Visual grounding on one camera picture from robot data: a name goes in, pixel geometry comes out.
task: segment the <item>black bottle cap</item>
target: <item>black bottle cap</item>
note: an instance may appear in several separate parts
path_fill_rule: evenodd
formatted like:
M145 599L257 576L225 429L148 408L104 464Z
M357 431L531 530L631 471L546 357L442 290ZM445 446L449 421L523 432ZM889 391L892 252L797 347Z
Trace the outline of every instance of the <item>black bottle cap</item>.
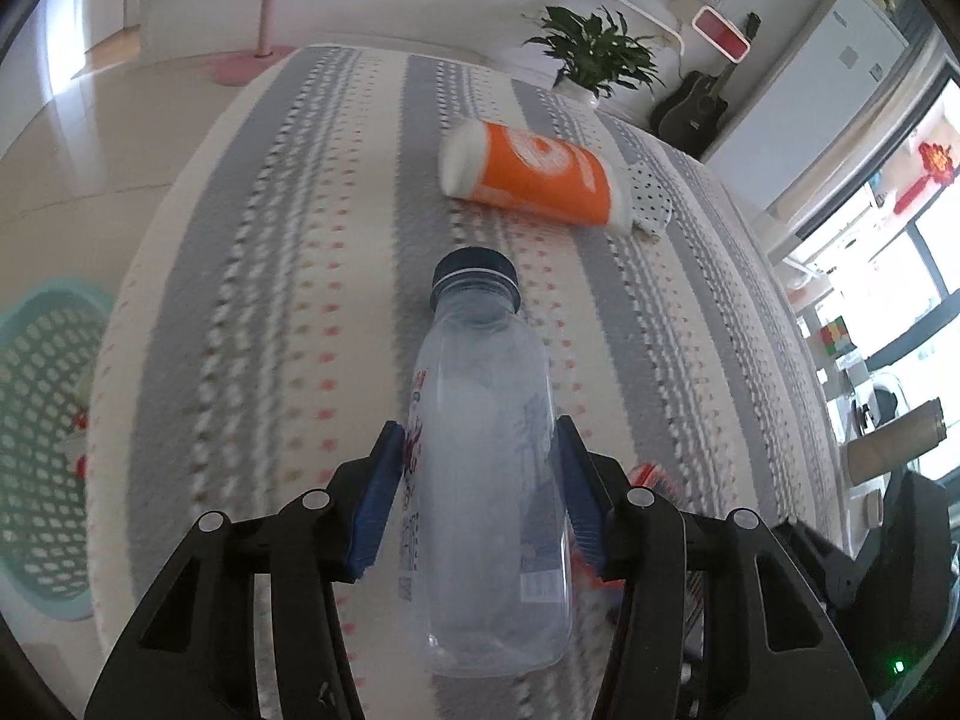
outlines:
M443 257L433 271L433 292L430 293L430 308L437 309L440 292L461 278L486 274L501 282L510 290L514 299L514 311L520 310L520 285L514 264L499 251L483 247L458 248Z

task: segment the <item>white plant pot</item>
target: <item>white plant pot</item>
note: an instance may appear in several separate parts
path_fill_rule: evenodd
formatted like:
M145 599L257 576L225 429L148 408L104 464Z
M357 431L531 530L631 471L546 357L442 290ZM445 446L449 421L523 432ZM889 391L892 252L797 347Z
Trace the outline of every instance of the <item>white plant pot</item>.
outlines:
M591 108L596 108L600 104L597 95L594 95L591 90L584 89L579 83L574 83L566 76L554 84L553 91L565 98L570 98L570 100L577 100L578 103L589 105Z

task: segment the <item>orange label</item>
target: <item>orange label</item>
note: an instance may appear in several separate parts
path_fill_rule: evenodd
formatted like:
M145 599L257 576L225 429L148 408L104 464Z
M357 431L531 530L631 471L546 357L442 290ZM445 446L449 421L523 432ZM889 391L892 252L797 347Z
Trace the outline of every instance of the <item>orange label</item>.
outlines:
M490 152L472 199L565 223L607 223L610 186L590 151L502 124L484 127Z

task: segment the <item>red decoration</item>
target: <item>red decoration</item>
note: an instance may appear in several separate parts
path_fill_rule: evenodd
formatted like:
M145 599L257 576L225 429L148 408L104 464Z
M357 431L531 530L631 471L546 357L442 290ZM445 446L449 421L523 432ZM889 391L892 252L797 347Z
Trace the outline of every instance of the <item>red decoration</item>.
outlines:
M939 143L921 143L920 159L923 160L923 169L926 174L921 176L917 182L896 199L894 204L894 213L899 215L910 207L910 204L920 196L920 193L926 189L930 181L936 181L942 187L948 187L953 183L953 160L950 157L949 148L940 146Z

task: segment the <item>orange and white bottle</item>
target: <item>orange and white bottle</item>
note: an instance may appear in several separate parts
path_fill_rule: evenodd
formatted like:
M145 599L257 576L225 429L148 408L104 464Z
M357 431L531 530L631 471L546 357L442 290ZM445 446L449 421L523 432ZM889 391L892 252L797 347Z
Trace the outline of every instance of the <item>orange and white bottle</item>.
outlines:
M464 119L448 133L440 147L440 189L620 235L632 228L631 196L603 157L503 124Z

